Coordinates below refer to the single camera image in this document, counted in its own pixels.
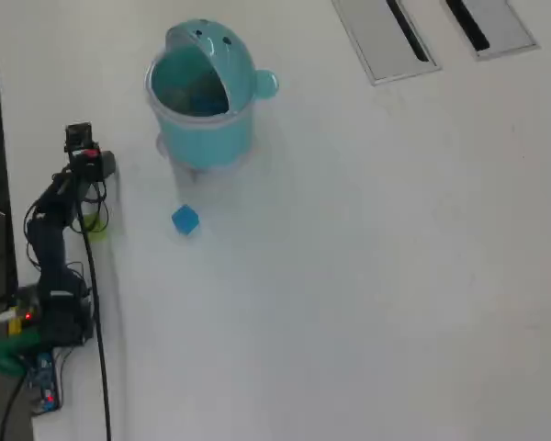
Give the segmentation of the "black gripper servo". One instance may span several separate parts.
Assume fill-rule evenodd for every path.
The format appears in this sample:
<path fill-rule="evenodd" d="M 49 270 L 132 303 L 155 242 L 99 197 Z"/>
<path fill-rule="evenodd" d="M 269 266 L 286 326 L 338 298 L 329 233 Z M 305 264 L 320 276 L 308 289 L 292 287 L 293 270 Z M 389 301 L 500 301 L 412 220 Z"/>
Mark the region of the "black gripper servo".
<path fill-rule="evenodd" d="M 116 157 L 111 151 L 101 151 L 99 156 L 78 154 L 69 163 L 73 175 L 82 182 L 101 182 L 116 173 Z"/>

